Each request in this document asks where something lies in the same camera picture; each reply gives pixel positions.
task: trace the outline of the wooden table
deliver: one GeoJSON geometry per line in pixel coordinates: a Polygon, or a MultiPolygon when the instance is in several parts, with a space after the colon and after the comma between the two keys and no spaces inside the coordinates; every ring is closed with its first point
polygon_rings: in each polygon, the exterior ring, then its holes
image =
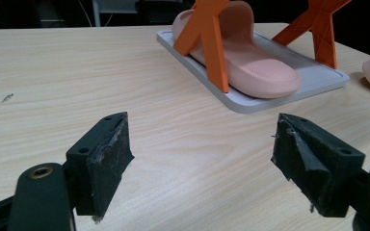
{"type": "MultiPolygon", "coordinates": [[[[272,37],[285,24],[257,24],[272,37]]],[[[99,224],[78,230],[352,230],[310,203],[270,161],[279,113],[305,117],[366,154],[370,56],[337,44],[350,82],[251,115],[213,96],[157,41],[167,27],[0,30],[0,200],[29,167],[66,151],[107,115],[128,112],[136,159],[99,224]],[[7,95],[13,95],[2,102],[7,95]]],[[[312,56],[311,35],[291,48],[312,56]]]]}

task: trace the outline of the white cable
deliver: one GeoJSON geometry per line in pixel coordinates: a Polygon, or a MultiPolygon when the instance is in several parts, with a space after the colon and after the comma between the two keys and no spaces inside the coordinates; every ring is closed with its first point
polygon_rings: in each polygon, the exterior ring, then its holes
{"type": "Polygon", "coordinates": [[[110,17],[109,17],[108,21],[106,22],[106,24],[104,25],[104,27],[106,27],[110,23],[111,18],[113,17],[113,15],[114,15],[113,13],[110,15],[110,17]]]}
{"type": "Polygon", "coordinates": [[[89,21],[89,25],[90,25],[90,27],[92,27],[92,23],[90,22],[89,16],[87,15],[86,10],[84,9],[82,2],[80,2],[80,0],[78,0],[78,1],[79,1],[79,4],[80,4],[80,7],[81,7],[81,8],[82,8],[82,10],[83,10],[83,13],[86,15],[86,18],[87,18],[87,20],[89,21]]]}

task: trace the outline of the small debris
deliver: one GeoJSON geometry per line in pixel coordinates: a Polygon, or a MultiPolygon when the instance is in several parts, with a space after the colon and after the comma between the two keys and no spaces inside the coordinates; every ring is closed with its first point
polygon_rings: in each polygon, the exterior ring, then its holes
{"type": "Polygon", "coordinates": [[[8,94],[3,100],[2,100],[2,103],[4,103],[4,102],[6,102],[6,101],[8,101],[8,100],[10,100],[11,98],[12,98],[12,96],[13,96],[13,93],[12,94],[8,94]]]}
{"type": "Polygon", "coordinates": [[[313,203],[310,204],[310,212],[311,212],[311,214],[314,213],[314,204],[313,203]]]}

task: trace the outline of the white tray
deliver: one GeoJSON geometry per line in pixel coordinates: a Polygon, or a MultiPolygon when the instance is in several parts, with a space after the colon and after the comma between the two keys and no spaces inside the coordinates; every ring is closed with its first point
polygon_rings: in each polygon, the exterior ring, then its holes
{"type": "Polygon", "coordinates": [[[257,45],[299,72],[302,77],[302,86],[299,90],[291,95],[276,99],[253,98],[232,86],[229,86],[229,93],[223,93],[208,80],[206,69],[202,64],[189,56],[182,56],[173,48],[174,40],[171,30],[159,31],[157,40],[185,65],[223,104],[236,113],[252,114],[325,91],[342,88],[350,79],[344,72],[320,64],[288,47],[259,35],[257,32],[254,32],[253,36],[257,45]]]}

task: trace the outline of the orange stand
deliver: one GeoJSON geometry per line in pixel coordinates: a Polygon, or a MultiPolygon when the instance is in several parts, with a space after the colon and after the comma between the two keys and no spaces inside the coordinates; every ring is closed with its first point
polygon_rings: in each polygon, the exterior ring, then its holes
{"type": "Polygon", "coordinates": [[[222,92],[229,92],[219,13],[229,0],[196,0],[189,19],[173,48],[186,56],[201,39],[208,79],[222,92]]]}
{"type": "Polygon", "coordinates": [[[332,14],[351,0],[308,0],[308,10],[273,37],[284,46],[312,30],[315,60],[337,69],[332,14]]]}

